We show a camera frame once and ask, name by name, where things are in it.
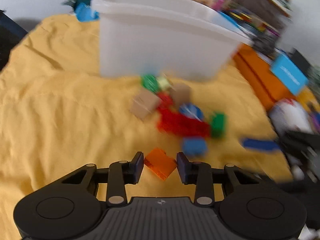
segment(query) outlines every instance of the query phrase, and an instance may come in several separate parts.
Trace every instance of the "yellow cloth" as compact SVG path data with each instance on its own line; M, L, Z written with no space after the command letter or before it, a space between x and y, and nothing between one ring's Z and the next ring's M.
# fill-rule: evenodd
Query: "yellow cloth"
M68 15L49 17L12 51L0 74L1 239L19 239L12 213L22 197L86 163L108 167L131 160L137 151L146 155L155 147L172 157L180 151L180 138L157 130L158 113L144 122L129 113L140 88L138 77L99 77L98 38L98 22L79 23ZM263 154L239 144L241 137L267 139L275 134L233 64L210 82L186 82L193 91L192 102L205 116L219 110L228 117L225 137L208 139L209 152L201 160L215 168L232 163L289 179L280 152ZM99 199L105 197L105 189L100 187ZM181 184L177 170L163 182L146 167L138 185L126 186L129 198L187 195L193 199L194 189Z

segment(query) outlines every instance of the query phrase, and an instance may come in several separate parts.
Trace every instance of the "orange block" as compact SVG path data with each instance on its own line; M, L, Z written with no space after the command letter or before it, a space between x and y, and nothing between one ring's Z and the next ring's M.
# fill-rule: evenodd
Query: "orange block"
M252 86L267 111L283 98L295 99L295 96L270 71L270 65L261 59L250 46L242 46L234 60L240 73Z
M177 167L175 159L168 157L165 151L159 148L153 149L145 157L144 164L162 180L166 180Z

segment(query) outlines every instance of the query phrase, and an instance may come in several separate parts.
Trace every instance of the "plastic container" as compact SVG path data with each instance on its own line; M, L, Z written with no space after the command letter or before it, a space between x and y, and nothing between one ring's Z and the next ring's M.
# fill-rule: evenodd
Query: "plastic container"
M92 0L100 13L102 76L211 78L250 39L219 13L191 0Z

